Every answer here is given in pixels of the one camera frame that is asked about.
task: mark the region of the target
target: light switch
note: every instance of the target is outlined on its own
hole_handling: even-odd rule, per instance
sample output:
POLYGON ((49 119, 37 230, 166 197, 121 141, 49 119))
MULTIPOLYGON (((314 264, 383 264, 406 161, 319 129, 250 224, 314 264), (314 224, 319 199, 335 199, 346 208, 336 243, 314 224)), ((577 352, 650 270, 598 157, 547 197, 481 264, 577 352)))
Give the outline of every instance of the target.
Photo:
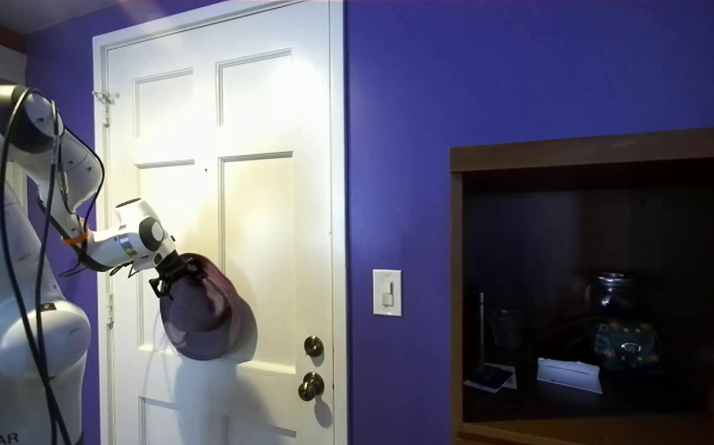
POLYGON ((404 316, 404 272, 374 270, 374 313, 404 316))

